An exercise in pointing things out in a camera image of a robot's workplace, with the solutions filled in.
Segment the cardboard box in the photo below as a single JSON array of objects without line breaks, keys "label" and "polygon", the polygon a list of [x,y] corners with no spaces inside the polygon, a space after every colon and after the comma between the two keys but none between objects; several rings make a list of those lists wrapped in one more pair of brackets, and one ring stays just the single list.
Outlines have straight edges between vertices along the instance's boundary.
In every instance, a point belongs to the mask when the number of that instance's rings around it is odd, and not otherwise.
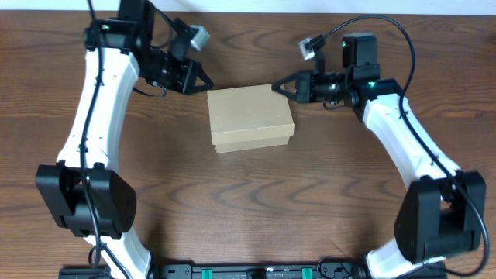
[{"label": "cardboard box", "polygon": [[217,153],[286,145],[294,135],[288,99],[269,84],[212,90],[207,97]]}]

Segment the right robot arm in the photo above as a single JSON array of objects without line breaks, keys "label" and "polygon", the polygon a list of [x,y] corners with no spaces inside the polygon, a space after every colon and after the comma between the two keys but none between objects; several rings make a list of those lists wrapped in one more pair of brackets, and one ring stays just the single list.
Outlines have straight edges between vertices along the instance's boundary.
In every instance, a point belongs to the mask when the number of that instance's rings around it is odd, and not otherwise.
[{"label": "right robot arm", "polygon": [[302,40],[302,56],[315,67],[275,82],[273,90],[299,103],[351,108],[380,140],[407,189],[394,238],[353,265],[353,276],[445,276],[445,259],[487,246],[484,179],[448,158],[422,128],[403,88],[394,78],[381,77],[373,33],[343,37],[342,72],[326,71],[323,45],[321,36]]}]

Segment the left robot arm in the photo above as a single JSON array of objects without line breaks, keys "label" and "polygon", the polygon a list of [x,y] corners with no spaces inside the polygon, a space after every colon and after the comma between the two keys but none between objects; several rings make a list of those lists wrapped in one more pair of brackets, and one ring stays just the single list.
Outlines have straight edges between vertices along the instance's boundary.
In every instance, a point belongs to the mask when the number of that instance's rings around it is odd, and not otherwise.
[{"label": "left robot arm", "polygon": [[91,244],[86,269],[70,278],[158,278],[160,266],[134,229],[136,192],[119,176],[119,143],[136,82],[193,95],[212,88],[188,57],[209,41],[203,26],[167,19],[170,39],[153,40],[157,8],[123,1],[110,19],[91,18],[84,31],[85,77],[69,136],[53,165],[39,165],[36,186],[55,223]]}]

